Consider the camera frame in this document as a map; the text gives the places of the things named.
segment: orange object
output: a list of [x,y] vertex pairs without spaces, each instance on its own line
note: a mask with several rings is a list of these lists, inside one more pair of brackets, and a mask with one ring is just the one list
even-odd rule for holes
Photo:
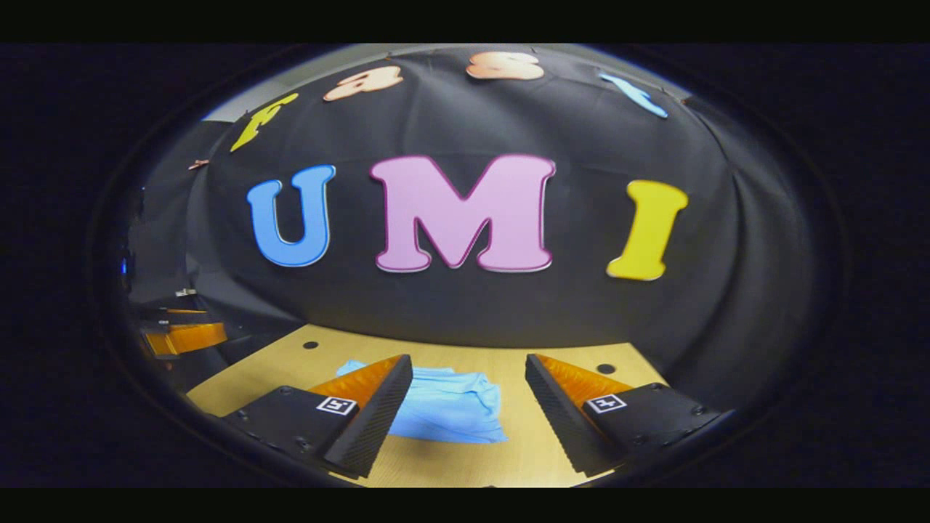
[[399,355],[396,355],[388,359],[382,359],[367,367],[339,376],[335,380],[320,383],[310,389],[310,392],[323,396],[351,399],[358,403],[359,409],[364,409],[365,404],[375,394],[384,378],[397,365],[400,358]]
[[172,325],[167,334],[147,333],[145,339],[156,356],[189,353],[227,340],[221,323]]
[[535,356],[539,358],[543,367],[562,387],[563,392],[571,399],[575,407],[578,407],[578,410],[581,410],[581,406],[589,399],[629,391],[632,388],[626,383],[605,378],[596,372],[575,367],[564,361],[544,355]]

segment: wooden table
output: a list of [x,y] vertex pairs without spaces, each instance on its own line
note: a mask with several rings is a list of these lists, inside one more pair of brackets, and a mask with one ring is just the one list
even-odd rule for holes
[[[305,349],[305,342],[319,345]],[[307,325],[201,383],[188,396],[203,411],[225,416],[281,385],[309,389],[331,380],[336,369],[350,359],[368,364],[409,354],[415,367],[483,372],[498,384],[500,423],[509,440],[475,445],[387,436],[371,475],[353,483],[367,487],[569,487],[588,481],[591,478],[572,469],[526,384],[525,361],[531,353],[592,371],[610,364],[617,370],[609,377],[633,387],[665,382],[629,343],[559,349],[458,347]]]

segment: letter u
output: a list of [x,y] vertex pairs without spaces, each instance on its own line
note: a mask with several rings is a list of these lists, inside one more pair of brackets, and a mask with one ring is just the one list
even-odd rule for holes
[[252,206],[252,228],[259,250],[269,261],[284,267],[303,267],[316,263],[329,247],[329,213],[326,210],[326,183],[336,176],[333,166],[305,168],[294,175],[291,185],[300,191],[303,214],[303,238],[290,243],[278,231],[278,213],[274,199],[281,192],[278,180],[253,187],[246,199]]

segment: blue towel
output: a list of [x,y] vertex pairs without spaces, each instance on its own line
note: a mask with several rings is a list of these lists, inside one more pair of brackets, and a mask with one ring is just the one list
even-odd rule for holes
[[[348,374],[365,364],[349,360],[336,371]],[[500,387],[483,372],[413,368],[413,382],[388,434],[452,443],[507,441],[500,426]]]

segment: pink letter m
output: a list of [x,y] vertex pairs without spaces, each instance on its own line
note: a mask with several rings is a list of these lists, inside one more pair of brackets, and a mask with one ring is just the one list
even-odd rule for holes
[[417,225],[446,265],[458,269],[487,223],[491,232],[478,264],[497,273],[531,273],[552,263],[542,245],[546,180],[555,164],[523,154],[499,156],[465,198],[428,156],[402,156],[371,168],[384,184],[387,247],[377,257],[381,269],[414,273],[430,266],[419,248]]

